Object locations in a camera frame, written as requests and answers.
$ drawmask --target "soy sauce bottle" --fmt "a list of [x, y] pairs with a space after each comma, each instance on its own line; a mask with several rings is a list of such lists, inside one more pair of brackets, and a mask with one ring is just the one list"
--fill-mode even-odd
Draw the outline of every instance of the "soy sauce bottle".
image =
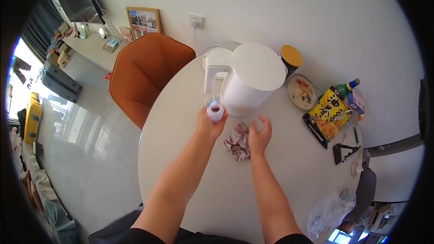
[[[348, 93], [358, 85], [360, 85], [360, 80], [356, 78], [353, 81], [348, 82], [347, 84], [336, 85], [335, 89], [339, 91], [339, 93], [342, 95], [342, 98], [345, 98], [348, 95]], [[321, 100], [322, 97], [323, 94], [319, 96], [318, 101]]]

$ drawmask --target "blue box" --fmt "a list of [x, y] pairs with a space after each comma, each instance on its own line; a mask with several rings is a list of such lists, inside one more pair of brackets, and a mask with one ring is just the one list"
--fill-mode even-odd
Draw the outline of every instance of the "blue box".
[[351, 110], [355, 110], [358, 114], [362, 115], [365, 113], [365, 101], [363, 100], [363, 96], [353, 89], [348, 93], [348, 105], [351, 107]]

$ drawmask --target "tv stand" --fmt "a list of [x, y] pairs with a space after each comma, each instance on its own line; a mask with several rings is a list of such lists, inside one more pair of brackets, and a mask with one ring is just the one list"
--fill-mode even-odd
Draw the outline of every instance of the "tv stand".
[[112, 72], [121, 47], [118, 45], [113, 53], [104, 50], [102, 47], [111, 37], [110, 35], [106, 35], [106, 38], [102, 39], [98, 33], [89, 30], [87, 39], [75, 38], [73, 32], [68, 37], [63, 38], [63, 41], [81, 55], [87, 57], [107, 71]]

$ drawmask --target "hand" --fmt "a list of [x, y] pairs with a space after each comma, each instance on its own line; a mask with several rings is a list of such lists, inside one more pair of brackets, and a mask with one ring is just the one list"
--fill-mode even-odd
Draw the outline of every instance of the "hand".
[[203, 107], [198, 113], [198, 130], [196, 132], [203, 136], [210, 136], [212, 139], [216, 140], [223, 131], [226, 119], [227, 111], [224, 110], [223, 118], [218, 122], [213, 122], [207, 114], [207, 108]]
[[264, 123], [264, 128], [258, 132], [255, 120], [250, 121], [249, 125], [249, 149], [251, 158], [255, 156], [264, 156], [265, 148], [271, 139], [271, 122], [263, 114], [259, 114], [258, 118]]

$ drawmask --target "wall outlet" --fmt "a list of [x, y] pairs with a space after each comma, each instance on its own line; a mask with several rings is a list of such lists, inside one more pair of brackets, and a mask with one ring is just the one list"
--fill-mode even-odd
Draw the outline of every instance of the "wall outlet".
[[199, 23], [199, 26], [197, 28], [203, 29], [203, 20], [205, 20], [205, 18], [202, 15], [189, 13], [188, 18], [189, 18], [188, 21], [191, 26], [192, 26], [191, 24], [192, 21], [197, 21]]

